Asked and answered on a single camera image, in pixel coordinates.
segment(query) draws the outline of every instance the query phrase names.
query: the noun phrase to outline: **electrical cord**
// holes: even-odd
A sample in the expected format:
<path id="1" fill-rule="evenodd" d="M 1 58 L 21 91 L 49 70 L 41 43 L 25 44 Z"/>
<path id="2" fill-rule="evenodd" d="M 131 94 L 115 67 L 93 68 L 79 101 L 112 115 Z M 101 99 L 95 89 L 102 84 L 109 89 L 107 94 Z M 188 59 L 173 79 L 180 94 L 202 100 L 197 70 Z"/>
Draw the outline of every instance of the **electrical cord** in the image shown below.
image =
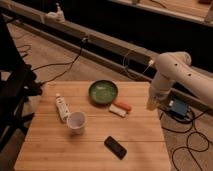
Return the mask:
<path id="1" fill-rule="evenodd" d="M 133 76 L 130 72 L 129 72 L 129 65 L 130 65 L 130 59 L 128 58 L 128 56 L 134 51 L 134 50 L 138 50 L 138 49 L 141 49 L 142 47 L 139 47 L 139 48 L 135 48 L 135 49 L 130 49 L 123 57 L 123 67 L 124 67 L 124 71 L 126 73 L 126 75 L 132 79 L 132 80 L 138 80 L 140 78 L 142 78 L 142 76 Z M 146 67 L 146 69 L 143 71 L 142 74 L 144 74 L 150 66 L 152 66 L 154 64 L 154 61 L 153 60 L 150 60 L 149 61 L 149 65 Z"/>
<path id="2" fill-rule="evenodd" d="M 28 51 L 31 49 L 31 45 L 22 45 L 22 46 L 18 46 L 16 47 L 18 49 L 18 52 L 21 53 L 21 57 L 25 58 L 26 56 L 28 56 Z"/>
<path id="3" fill-rule="evenodd" d="M 151 2 L 153 2 L 153 3 L 156 3 L 156 4 L 160 5 L 161 7 L 167 9 L 167 7 L 166 7 L 163 3 L 161 3 L 161 2 L 158 2 L 158 1 L 156 1 L 156 0 L 149 0 L 149 1 L 151 1 Z"/>
<path id="4" fill-rule="evenodd" d="M 37 67 L 37 68 L 32 69 L 32 71 L 36 71 L 36 70 L 38 70 L 38 69 L 46 68 L 46 67 L 50 67 L 50 66 L 69 65 L 69 67 L 68 67 L 65 71 L 63 71 L 62 73 L 56 75 L 55 77 L 53 77 L 53 78 L 50 79 L 50 80 L 41 82 L 41 85 L 43 85 L 43 84 L 45 84 L 45 83 L 47 83 L 47 82 L 50 82 L 50 81 L 54 81 L 55 79 L 61 77 L 62 75 L 64 75 L 65 73 L 67 73 L 69 70 L 72 69 L 73 64 L 77 61 L 77 59 L 78 59 L 78 58 L 81 56 L 81 54 L 82 54 L 83 45 L 85 45 L 85 44 L 87 43 L 87 38 L 84 37 L 84 38 L 82 39 L 82 43 L 83 43 L 83 44 L 81 45 L 78 54 L 76 55 L 76 57 L 74 58 L 74 60 L 72 60 L 71 62 L 65 62 L 65 63 L 52 63 L 52 64 L 47 64 L 47 65 L 43 65 L 43 66 L 40 66 L 40 67 Z"/>
<path id="5" fill-rule="evenodd" d="M 187 133 L 187 132 L 191 131 L 192 129 L 195 130 L 195 131 L 191 132 L 191 133 L 187 136 L 187 139 L 186 139 L 186 146 L 178 147 L 178 148 L 176 148 L 176 149 L 172 152 L 172 163 L 173 163 L 173 165 L 174 165 L 174 167 L 175 167 L 175 169 L 176 169 L 177 171 L 180 171 L 180 169 L 177 167 L 177 164 L 175 163 L 175 154 L 176 154 L 177 151 L 182 150 L 182 149 L 186 149 L 186 150 L 188 151 L 188 153 L 190 154 L 190 156 L 192 157 L 192 159 L 194 160 L 194 162 L 196 163 L 196 165 L 199 167 L 199 169 L 200 169 L 201 171 L 203 171 L 203 168 L 201 167 L 200 163 L 197 161 L 197 159 L 195 158 L 195 156 L 193 155 L 192 152 L 197 152 L 197 153 L 198 153 L 198 152 L 199 152 L 199 153 L 200 153 L 200 152 L 205 152 L 205 151 L 207 151 L 207 150 L 210 148 L 210 144 L 213 146 L 213 142 L 210 141 L 210 140 L 206 137 L 206 135 L 204 135 L 203 133 L 201 133 L 200 131 L 197 130 L 195 121 L 196 121 L 198 118 L 200 118 L 201 116 L 203 116 L 203 115 L 204 115 L 207 111 L 209 111 L 209 110 L 211 110 L 211 109 L 207 109 L 207 110 L 203 111 L 202 113 L 200 113 L 198 116 L 195 116 L 194 111 L 193 111 L 192 109 L 190 109 L 189 112 L 190 112 L 191 115 L 192 115 L 192 119 L 190 120 L 190 122 L 187 122 L 187 123 L 188 123 L 188 124 L 191 124 L 191 126 L 190 126 L 190 128 L 189 128 L 188 130 L 186 130 L 186 131 L 176 131 L 176 130 L 171 130 L 171 129 L 162 127 L 164 130 L 167 130 L 167 131 L 170 131 L 170 132 L 173 132 L 173 133 Z M 164 114 L 165 114 L 165 112 L 163 111 L 163 112 L 160 114 L 160 119 L 162 119 L 162 117 L 164 116 Z M 172 118 L 172 119 L 174 119 L 175 121 L 177 121 L 176 118 L 171 117 L 171 115 L 167 115 L 167 116 L 169 116 L 170 118 Z M 205 148 L 199 150 L 199 149 L 194 149 L 194 148 L 190 147 L 190 143 L 189 143 L 190 138 L 191 138 L 193 135 L 196 135 L 196 134 L 198 134 L 203 140 L 205 140 L 205 141 L 207 142 L 207 146 L 206 146 Z"/>

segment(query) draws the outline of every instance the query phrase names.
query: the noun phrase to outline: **green bowl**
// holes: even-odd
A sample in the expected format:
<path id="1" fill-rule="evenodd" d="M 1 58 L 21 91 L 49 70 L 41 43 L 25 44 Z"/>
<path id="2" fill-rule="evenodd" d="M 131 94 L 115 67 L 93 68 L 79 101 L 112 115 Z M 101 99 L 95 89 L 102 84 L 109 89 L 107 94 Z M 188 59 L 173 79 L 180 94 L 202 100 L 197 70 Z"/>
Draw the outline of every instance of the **green bowl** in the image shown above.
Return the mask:
<path id="1" fill-rule="evenodd" d="M 89 88 L 89 97 L 96 104 L 109 104 L 117 97 L 117 94 L 117 86 L 108 80 L 96 81 Z"/>

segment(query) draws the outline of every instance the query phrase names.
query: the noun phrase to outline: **white bottle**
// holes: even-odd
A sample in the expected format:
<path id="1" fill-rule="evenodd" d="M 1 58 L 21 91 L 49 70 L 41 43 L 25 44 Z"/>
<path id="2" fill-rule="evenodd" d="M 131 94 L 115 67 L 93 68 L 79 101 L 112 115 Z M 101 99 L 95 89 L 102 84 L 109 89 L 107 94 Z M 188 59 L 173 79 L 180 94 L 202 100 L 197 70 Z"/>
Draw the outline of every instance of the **white bottle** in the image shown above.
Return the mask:
<path id="1" fill-rule="evenodd" d="M 56 106 L 58 108 L 58 112 L 61 118 L 62 122 L 66 122 L 66 119 L 68 115 L 70 114 L 70 111 L 67 107 L 67 104 L 65 102 L 65 99 L 61 97 L 59 93 L 56 94 Z"/>
<path id="2" fill-rule="evenodd" d="M 56 3 L 56 5 L 57 5 L 57 14 L 58 14 L 59 22 L 65 22 L 64 12 L 61 10 L 59 3 Z"/>

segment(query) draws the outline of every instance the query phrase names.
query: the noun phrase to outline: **white object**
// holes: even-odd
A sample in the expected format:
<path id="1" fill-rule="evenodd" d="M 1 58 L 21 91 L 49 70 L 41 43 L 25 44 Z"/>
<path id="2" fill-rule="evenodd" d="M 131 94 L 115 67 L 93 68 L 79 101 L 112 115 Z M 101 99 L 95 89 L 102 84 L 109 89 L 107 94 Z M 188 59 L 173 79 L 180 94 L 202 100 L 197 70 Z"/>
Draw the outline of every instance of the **white object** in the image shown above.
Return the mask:
<path id="1" fill-rule="evenodd" d="M 61 10 L 59 3 L 56 3 L 59 22 L 65 22 L 64 12 Z"/>
<path id="2" fill-rule="evenodd" d="M 109 111 L 112 112 L 112 113 L 115 113 L 117 114 L 118 116 L 121 116 L 121 117 L 125 117 L 126 114 L 127 114 L 127 111 L 114 105 L 114 104 L 111 104 L 110 107 L 109 107 Z"/>
<path id="3" fill-rule="evenodd" d="M 83 134 L 85 125 L 86 115 L 83 112 L 73 112 L 67 117 L 67 126 L 72 134 Z"/>
<path id="4" fill-rule="evenodd" d="M 56 12 L 49 12 L 46 14 L 47 18 L 51 18 L 53 20 L 59 20 L 59 15 Z"/>
<path id="5" fill-rule="evenodd" d="M 186 52 L 168 52 L 157 56 L 157 73 L 150 85 L 147 107 L 165 100 L 174 83 L 178 82 L 213 108 L 213 79 L 195 71 L 190 65 L 191 57 Z"/>
<path id="6" fill-rule="evenodd" d="M 65 99 L 61 97 L 59 93 L 56 94 L 56 106 L 62 122 L 66 122 L 68 115 L 70 114 L 69 108 L 65 102 Z"/>

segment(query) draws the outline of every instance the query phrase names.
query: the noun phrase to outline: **wooden table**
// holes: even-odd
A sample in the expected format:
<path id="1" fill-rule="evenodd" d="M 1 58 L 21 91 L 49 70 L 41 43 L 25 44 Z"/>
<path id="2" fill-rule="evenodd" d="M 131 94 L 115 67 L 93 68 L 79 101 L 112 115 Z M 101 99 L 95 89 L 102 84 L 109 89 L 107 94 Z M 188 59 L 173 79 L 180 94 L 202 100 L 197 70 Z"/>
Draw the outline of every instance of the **wooden table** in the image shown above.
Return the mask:
<path id="1" fill-rule="evenodd" d="M 132 106 L 121 118 L 108 107 L 90 103 L 92 82 L 48 83 L 15 164 L 16 171 L 167 171 L 170 161 L 157 111 L 146 110 L 147 82 L 115 82 L 118 99 Z M 60 122 L 55 94 L 65 97 L 71 112 L 87 115 L 85 133 L 71 136 Z M 123 160 L 104 146 L 111 135 L 127 149 Z"/>

